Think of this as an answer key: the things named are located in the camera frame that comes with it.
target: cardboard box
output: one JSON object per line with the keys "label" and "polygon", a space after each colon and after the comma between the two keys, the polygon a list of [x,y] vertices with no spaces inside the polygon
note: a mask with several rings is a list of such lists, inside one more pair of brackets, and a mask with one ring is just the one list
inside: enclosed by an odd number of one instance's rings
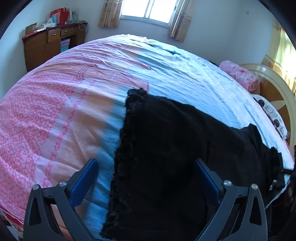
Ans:
{"label": "cardboard box", "polygon": [[37,23],[33,23],[26,27],[26,35],[29,35],[31,33],[34,33],[34,31],[37,29]]}

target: bedsheet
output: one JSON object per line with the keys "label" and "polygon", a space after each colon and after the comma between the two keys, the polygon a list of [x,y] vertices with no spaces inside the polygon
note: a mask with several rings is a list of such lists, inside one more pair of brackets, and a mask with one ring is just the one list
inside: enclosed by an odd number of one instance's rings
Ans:
{"label": "bedsheet", "polygon": [[174,46],[117,35],[53,57],[25,75],[1,100],[1,209],[21,226],[35,183],[54,186],[68,180],[89,158],[97,158],[97,180],[77,211],[93,235],[104,240],[99,232],[130,88],[191,104],[231,127],[252,123],[263,143],[282,153],[284,167],[293,168],[286,143],[262,108],[225,72]]}

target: yellow curtain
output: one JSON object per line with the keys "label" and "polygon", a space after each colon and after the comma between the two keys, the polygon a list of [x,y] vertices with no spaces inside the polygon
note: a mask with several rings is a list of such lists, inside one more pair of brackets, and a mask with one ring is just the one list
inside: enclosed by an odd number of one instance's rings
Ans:
{"label": "yellow curtain", "polygon": [[169,31],[171,38],[184,42],[195,9],[196,0],[179,1]]}
{"label": "yellow curtain", "polygon": [[273,69],[287,83],[293,93],[296,91],[296,50],[275,19],[273,33],[269,45],[268,54],[265,55],[262,64]]}
{"label": "yellow curtain", "polygon": [[118,27],[122,1],[123,0],[105,0],[98,24],[99,27]]}

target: cream headboard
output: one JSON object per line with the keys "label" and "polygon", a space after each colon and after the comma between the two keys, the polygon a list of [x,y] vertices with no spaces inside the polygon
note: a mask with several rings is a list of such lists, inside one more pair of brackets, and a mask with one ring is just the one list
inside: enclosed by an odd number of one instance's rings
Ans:
{"label": "cream headboard", "polygon": [[260,78],[260,95],[266,98],[279,112],[287,130],[291,133],[287,140],[294,157],[296,145],[296,98],[285,81],[269,67],[261,64],[241,64]]}

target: black fabric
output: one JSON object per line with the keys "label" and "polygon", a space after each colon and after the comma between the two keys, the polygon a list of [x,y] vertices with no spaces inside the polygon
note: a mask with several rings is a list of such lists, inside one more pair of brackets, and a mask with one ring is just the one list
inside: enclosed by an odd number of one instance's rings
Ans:
{"label": "black fabric", "polygon": [[[205,226],[205,198],[193,178],[202,158],[222,180],[256,183],[265,204],[284,187],[281,155],[254,125],[228,127],[191,105],[129,90],[115,153],[109,213],[101,231],[117,240],[194,240]],[[277,185],[269,186],[274,179]]]}

